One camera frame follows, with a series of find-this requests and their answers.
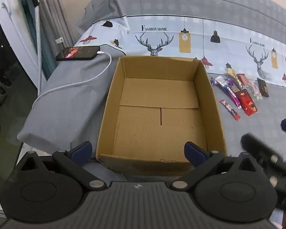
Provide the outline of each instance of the yellow lamp print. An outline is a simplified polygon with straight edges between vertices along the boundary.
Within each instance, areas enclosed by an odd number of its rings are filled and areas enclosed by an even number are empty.
[[[191,34],[185,28],[179,33],[179,52],[191,53]]]
[[[278,69],[278,61],[276,59],[277,52],[275,51],[275,48],[273,47],[271,51],[271,63],[272,63],[272,68]]]

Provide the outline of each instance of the cardboard box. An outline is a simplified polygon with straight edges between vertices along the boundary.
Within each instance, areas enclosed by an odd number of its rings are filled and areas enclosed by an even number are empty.
[[[119,59],[98,139],[97,158],[113,171],[179,176],[193,166],[184,144],[226,153],[212,86],[198,59]]]

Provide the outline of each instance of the teal curtain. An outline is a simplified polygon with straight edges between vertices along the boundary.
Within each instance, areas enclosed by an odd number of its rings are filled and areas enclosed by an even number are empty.
[[[36,39],[36,27],[35,27],[35,8],[33,6],[32,0],[20,0],[24,14],[27,19],[27,26],[31,33],[31,38],[34,43],[34,47],[37,52],[37,39]],[[43,31],[42,25],[41,28],[41,52],[42,52],[42,70],[45,75],[45,78],[48,80],[55,68],[57,63],[51,53],[49,43]]]

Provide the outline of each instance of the black circular disc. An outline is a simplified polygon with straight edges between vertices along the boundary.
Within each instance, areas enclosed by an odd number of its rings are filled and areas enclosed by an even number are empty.
[[[6,182],[0,190],[0,204],[10,218],[46,223],[74,211],[82,195],[81,186],[72,178],[35,169],[22,171],[14,182]]]
[[[208,214],[230,222],[249,223],[269,216],[277,201],[270,182],[252,178],[252,172],[218,174],[203,179],[194,199]]]

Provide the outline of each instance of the phone screen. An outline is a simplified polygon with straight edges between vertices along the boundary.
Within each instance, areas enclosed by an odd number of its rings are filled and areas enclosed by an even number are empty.
[[[63,49],[57,56],[56,60],[87,60],[96,56],[100,50],[99,46],[81,46],[81,47],[68,47]]]

